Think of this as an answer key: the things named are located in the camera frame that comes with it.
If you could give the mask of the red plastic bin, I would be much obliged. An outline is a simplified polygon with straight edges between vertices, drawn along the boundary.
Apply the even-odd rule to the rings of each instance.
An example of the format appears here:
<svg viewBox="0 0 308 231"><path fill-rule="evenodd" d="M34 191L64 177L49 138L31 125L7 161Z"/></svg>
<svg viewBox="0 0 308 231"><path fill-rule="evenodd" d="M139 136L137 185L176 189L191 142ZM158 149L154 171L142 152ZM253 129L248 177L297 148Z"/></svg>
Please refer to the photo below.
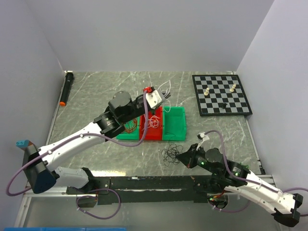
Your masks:
<svg viewBox="0 0 308 231"><path fill-rule="evenodd" d="M161 141L163 132L163 108L160 106L157 110L155 110L154 114L149 112L148 117L148 129L144 140ZM144 133L145 116L142 115L139 119L139 139L141 139Z"/></svg>

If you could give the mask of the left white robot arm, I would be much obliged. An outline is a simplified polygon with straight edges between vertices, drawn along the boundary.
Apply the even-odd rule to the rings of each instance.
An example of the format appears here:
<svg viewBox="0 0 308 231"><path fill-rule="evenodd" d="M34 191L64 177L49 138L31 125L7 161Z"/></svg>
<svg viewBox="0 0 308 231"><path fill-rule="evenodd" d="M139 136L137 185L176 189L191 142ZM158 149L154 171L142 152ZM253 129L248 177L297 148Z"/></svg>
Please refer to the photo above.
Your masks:
<svg viewBox="0 0 308 231"><path fill-rule="evenodd" d="M95 188L93 175L88 168L71 169L61 167L66 159L124 132L125 123L154 112L169 97L167 91L149 87L132 100L126 91L117 92L109 101L106 110L87 126L74 134L50 145L36 147L29 140L22 140L16 146L24 151L23 171L35 194L45 192L53 186L75 187L83 193Z"/></svg>

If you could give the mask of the green plastic bin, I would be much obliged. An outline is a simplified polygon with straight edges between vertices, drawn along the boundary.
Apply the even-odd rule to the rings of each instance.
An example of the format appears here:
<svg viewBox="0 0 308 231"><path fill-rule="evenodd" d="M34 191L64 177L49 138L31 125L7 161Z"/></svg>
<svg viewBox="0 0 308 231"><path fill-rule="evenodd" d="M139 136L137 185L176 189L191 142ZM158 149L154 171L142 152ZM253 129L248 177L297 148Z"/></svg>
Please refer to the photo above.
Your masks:
<svg viewBox="0 0 308 231"><path fill-rule="evenodd" d="M184 107L165 106L162 123L163 141L185 141L187 126Z"/></svg>
<svg viewBox="0 0 308 231"><path fill-rule="evenodd" d="M118 140L139 140L139 118L135 118L125 124L125 130L117 135Z"/></svg>

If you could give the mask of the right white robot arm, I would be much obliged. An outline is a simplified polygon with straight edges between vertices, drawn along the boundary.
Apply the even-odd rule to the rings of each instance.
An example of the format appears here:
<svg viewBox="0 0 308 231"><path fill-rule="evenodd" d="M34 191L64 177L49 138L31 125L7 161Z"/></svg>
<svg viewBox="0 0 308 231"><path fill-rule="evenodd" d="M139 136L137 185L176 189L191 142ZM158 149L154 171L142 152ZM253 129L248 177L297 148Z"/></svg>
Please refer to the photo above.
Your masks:
<svg viewBox="0 0 308 231"><path fill-rule="evenodd" d="M205 151L193 144L176 158L187 168L199 166L211 172L209 179L195 184L196 190L211 194L233 192L260 205L284 226L294 227L299 223L302 195L282 192L243 165L225 160L217 148Z"/></svg>

